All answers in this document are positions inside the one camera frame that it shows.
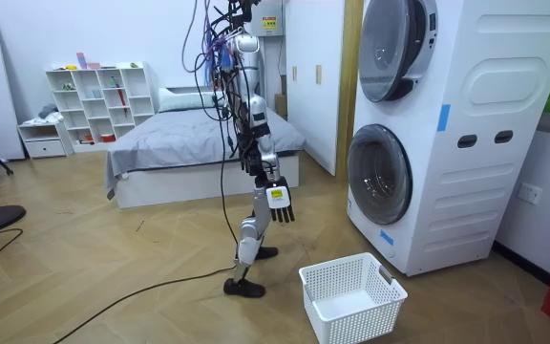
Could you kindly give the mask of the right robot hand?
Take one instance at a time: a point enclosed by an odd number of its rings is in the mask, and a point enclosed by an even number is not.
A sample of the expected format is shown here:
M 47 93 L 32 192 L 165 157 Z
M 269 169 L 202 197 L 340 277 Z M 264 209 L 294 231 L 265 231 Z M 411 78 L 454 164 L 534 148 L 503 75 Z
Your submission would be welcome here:
M 265 192 L 271 219 L 279 223 L 294 222 L 295 214 L 286 178 L 282 177 L 277 182 L 269 184 Z

